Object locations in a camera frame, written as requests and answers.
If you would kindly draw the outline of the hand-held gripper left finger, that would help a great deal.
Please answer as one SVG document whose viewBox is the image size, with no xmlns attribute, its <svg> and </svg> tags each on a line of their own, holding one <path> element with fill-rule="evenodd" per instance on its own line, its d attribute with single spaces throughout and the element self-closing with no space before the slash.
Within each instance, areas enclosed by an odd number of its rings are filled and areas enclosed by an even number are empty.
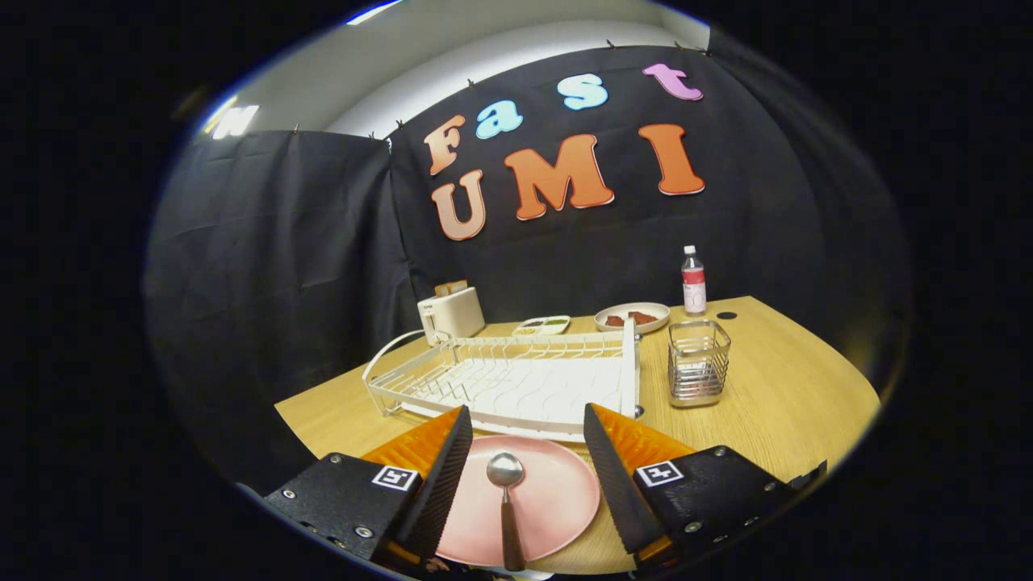
<svg viewBox="0 0 1033 581">
<path fill-rule="evenodd" d="M 262 499 L 335 550 L 414 570 L 437 552 L 472 441 L 460 405 L 362 457 L 330 453 Z"/>
</svg>

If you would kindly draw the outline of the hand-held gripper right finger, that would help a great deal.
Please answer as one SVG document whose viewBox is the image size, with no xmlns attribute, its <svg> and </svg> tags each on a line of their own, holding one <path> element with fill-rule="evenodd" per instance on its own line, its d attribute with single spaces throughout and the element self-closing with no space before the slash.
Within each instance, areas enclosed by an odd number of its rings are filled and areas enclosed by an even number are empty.
<svg viewBox="0 0 1033 581">
<path fill-rule="evenodd" d="M 694 562 L 733 544 L 796 499 L 730 446 L 690 448 L 597 403 L 583 437 L 613 524 L 639 570 Z"/>
</svg>

